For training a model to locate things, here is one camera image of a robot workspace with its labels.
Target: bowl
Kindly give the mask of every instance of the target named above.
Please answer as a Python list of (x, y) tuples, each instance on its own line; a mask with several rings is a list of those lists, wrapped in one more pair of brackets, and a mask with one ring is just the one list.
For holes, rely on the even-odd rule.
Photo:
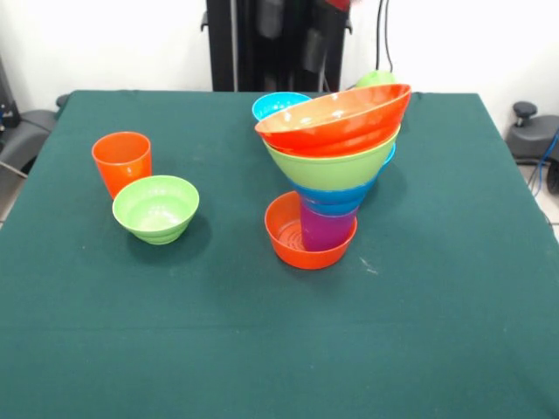
[(252, 105), (252, 114), (257, 120), (287, 109), (290, 106), (311, 100), (308, 96), (294, 92), (276, 92), (262, 96)]
[(265, 118), (256, 131), (283, 153), (300, 153), (399, 124), (411, 97), (409, 85), (383, 85), (332, 93)]
[(378, 85), (389, 85), (396, 83), (396, 77), (392, 72), (386, 72), (383, 70), (374, 70), (368, 74), (365, 74), (359, 79), (355, 87), (367, 87), (367, 86), (378, 86)]
[(327, 251), (306, 251), (300, 226), (300, 199), (296, 192), (276, 198), (266, 210), (265, 225), (272, 247), (286, 264), (300, 269), (322, 269), (338, 262), (357, 232), (354, 219), (345, 242)]
[(378, 176), (386, 169), (396, 153), (396, 143), (378, 173), (367, 183), (344, 190), (318, 190), (302, 187), (293, 183), (293, 187), (304, 204), (314, 212), (327, 216), (347, 214), (362, 204), (365, 196), (373, 187)]
[(175, 176), (150, 176), (130, 183), (113, 201), (116, 221), (150, 244), (168, 244), (184, 233), (197, 211), (196, 188)]
[(338, 157), (343, 155), (354, 155), (373, 148), (388, 140), (399, 129), (400, 121), (394, 121), (384, 127), (380, 127), (371, 133), (352, 138), (350, 140), (335, 142), (326, 146), (304, 148), (298, 151), (283, 151), (287, 155), (298, 155), (301, 157)]
[(397, 133), (383, 144), (355, 155), (312, 158), (287, 155), (264, 145), (281, 171), (294, 183), (319, 190), (344, 190), (370, 181), (388, 157)]

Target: light green bowl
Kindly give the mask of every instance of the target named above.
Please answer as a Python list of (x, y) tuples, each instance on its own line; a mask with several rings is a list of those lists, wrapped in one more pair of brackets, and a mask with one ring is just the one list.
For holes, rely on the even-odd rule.
[(271, 148), (265, 141), (264, 145), (281, 171), (298, 185), (310, 189), (343, 190), (366, 183), (376, 176), (397, 135), (398, 132), (385, 143), (361, 153), (328, 158), (286, 155)]
[(150, 176), (119, 192), (113, 215), (144, 242), (167, 244), (184, 233), (199, 203), (198, 191), (190, 182), (175, 176)]
[(393, 85), (394, 83), (396, 83), (396, 77), (394, 77), (393, 73), (382, 70), (374, 70), (373, 72), (365, 74), (361, 77), (355, 87)]

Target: orange cup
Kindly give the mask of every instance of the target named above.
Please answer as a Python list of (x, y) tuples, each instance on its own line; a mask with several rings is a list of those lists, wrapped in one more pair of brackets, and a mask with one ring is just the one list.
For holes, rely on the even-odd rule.
[(92, 155), (113, 199), (129, 183), (151, 176), (151, 144), (145, 135), (106, 135), (95, 142)]

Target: white wall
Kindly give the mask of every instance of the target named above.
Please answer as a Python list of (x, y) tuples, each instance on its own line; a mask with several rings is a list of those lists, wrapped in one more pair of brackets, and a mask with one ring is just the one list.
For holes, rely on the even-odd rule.
[(0, 53), (22, 110), (75, 89), (211, 90), (204, 0), (0, 0)]
[[(342, 87), (374, 69), (376, 7), (352, 10)], [(0, 0), (0, 53), (24, 110), (78, 88), (210, 90), (204, 10), (204, 0)], [(418, 91), (480, 93), (504, 132), (516, 100), (559, 113), (558, 17), (556, 0), (391, 0), (395, 73)]]
[[(352, 10), (343, 86), (375, 67), (377, 5)], [(557, 0), (391, 0), (394, 72), (416, 91), (479, 93), (504, 133), (517, 100), (559, 113), (558, 18)]]

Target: orange bowl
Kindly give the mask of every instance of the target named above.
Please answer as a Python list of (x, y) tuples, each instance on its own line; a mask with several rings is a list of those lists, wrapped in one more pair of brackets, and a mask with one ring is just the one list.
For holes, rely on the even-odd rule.
[(300, 153), (397, 127), (410, 97), (411, 87), (400, 84), (332, 93), (275, 113), (255, 129), (282, 153)]
[(300, 227), (300, 199), (297, 192), (288, 192), (276, 198), (266, 210), (266, 230), (272, 247), (286, 264), (300, 269), (316, 270), (338, 262), (357, 232), (357, 219), (348, 239), (327, 251), (306, 251)]
[(299, 157), (342, 157), (344, 155), (356, 155), (362, 151), (369, 150), (384, 144), (390, 140), (399, 129), (399, 121), (380, 127), (372, 133), (351, 138), (349, 140), (335, 142), (326, 146), (303, 148), (297, 151), (282, 151), (286, 155), (297, 155)]

